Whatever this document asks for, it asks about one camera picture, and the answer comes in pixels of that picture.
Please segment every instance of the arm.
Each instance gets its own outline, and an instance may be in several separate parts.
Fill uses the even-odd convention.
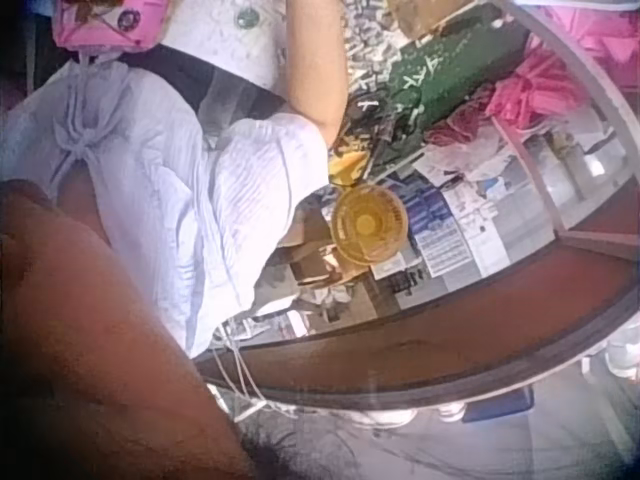
[[[289,106],[313,122],[327,145],[340,130],[348,96],[339,0],[287,0]]]

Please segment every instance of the small item on green surface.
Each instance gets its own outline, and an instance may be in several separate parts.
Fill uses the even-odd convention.
[[[251,30],[260,23],[260,13],[253,7],[245,7],[236,15],[236,25],[242,30]]]

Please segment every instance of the person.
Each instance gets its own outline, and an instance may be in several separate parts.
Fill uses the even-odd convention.
[[[10,113],[0,178],[35,183],[91,228],[194,358],[251,307],[296,205],[328,183],[348,94],[341,13],[287,1],[287,107],[214,148],[164,80],[81,56]]]

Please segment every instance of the white shirt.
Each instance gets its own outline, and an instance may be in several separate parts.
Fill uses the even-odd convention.
[[[31,180],[56,199],[77,160],[112,248],[191,357],[251,307],[295,206],[328,178],[308,120],[242,120],[211,150],[173,88],[115,61],[67,65],[9,115],[2,179]]]

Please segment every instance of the yellow object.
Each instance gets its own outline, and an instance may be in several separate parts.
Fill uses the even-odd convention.
[[[406,242],[408,230],[402,202],[375,185],[360,185],[342,195],[331,219],[338,251],[359,265],[389,260]]]

